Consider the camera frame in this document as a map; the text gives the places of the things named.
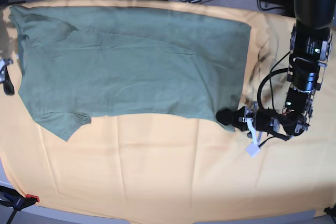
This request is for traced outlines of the green T-shirt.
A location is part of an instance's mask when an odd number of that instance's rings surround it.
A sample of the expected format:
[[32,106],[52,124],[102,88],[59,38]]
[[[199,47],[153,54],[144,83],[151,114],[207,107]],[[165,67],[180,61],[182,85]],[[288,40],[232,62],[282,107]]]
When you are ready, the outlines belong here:
[[238,107],[250,26],[167,9],[13,6],[31,118],[64,141],[94,117],[215,121]]

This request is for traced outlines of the orange table cloth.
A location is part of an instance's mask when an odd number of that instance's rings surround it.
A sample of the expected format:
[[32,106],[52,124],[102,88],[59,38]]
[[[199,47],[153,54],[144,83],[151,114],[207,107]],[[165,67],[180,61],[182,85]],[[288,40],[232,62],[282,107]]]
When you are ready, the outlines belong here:
[[63,141],[2,94],[1,181],[44,210],[131,223],[320,216],[335,204],[335,53],[313,108],[309,131],[251,157],[244,133],[171,115],[96,118]]

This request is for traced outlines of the black red table clamp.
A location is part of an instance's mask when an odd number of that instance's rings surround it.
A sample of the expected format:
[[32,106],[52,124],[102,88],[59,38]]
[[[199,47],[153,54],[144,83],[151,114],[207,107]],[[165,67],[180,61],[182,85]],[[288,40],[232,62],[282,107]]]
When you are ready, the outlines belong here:
[[38,196],[26,194],[22,196],[18,191],[12,188],[1,186],[1,206],[12,208],[13,211],[6,221],[6,224],[12,223],[16,213],[27,207],[35,205],[40,202]]

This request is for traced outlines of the black corner clamp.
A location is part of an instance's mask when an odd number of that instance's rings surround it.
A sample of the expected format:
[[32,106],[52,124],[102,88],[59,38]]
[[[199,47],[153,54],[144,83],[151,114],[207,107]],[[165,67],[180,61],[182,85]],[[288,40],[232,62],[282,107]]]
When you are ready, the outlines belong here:
[[332,207],[332,208],[330,208],[330,207],[325,208],[325,209],[324,209],[324,212],[325,212],[327,215],[329,215],[329,216],[331,216],[331,217],[333,217],[333,218],[336,218],[336,206],[334,206],[334,207]]

